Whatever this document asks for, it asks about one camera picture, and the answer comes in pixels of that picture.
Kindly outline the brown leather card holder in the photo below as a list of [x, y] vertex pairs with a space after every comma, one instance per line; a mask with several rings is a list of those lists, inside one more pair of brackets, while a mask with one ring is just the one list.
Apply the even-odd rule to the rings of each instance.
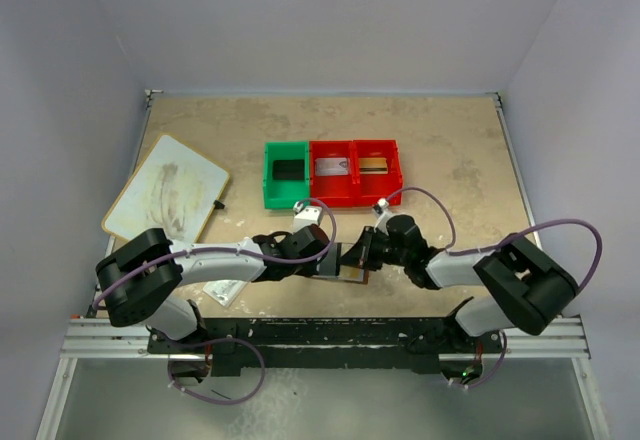
[[330, 264], [322, 262], [313, 277], [326, 281], [366, 285], [368, 283], [369, 272], [339, 263]]

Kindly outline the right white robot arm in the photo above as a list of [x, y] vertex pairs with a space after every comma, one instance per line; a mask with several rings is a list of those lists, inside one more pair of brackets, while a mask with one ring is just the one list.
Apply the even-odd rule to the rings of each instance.
[[399, 266], [423, 289], [483, 286], [488, 295], [463, 301], [449, 315], [470, 337], [517, 328], [541, 334], [577, 296], [577, 281], [524, 237], [487, 253], [456, 256], [428, 244], [409, 215], [394, 215], [386, 226], [367, 226], [340, 263], [368, 271]]

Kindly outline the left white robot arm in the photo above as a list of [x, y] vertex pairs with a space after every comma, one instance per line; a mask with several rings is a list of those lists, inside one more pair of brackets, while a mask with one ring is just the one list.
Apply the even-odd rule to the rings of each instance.
[[100, 294], [92, 307], [104, 307], [114, 327], [143, 324], [170, 342], [198, 342], [206, 338], [204, 320], [193, 302], [174, 295], [177, 288], [313, 274], [334, 240], [316, 224], [236, 243], [192, 245], [171, 241], [162, 229], [152, 228], [98, 263]]

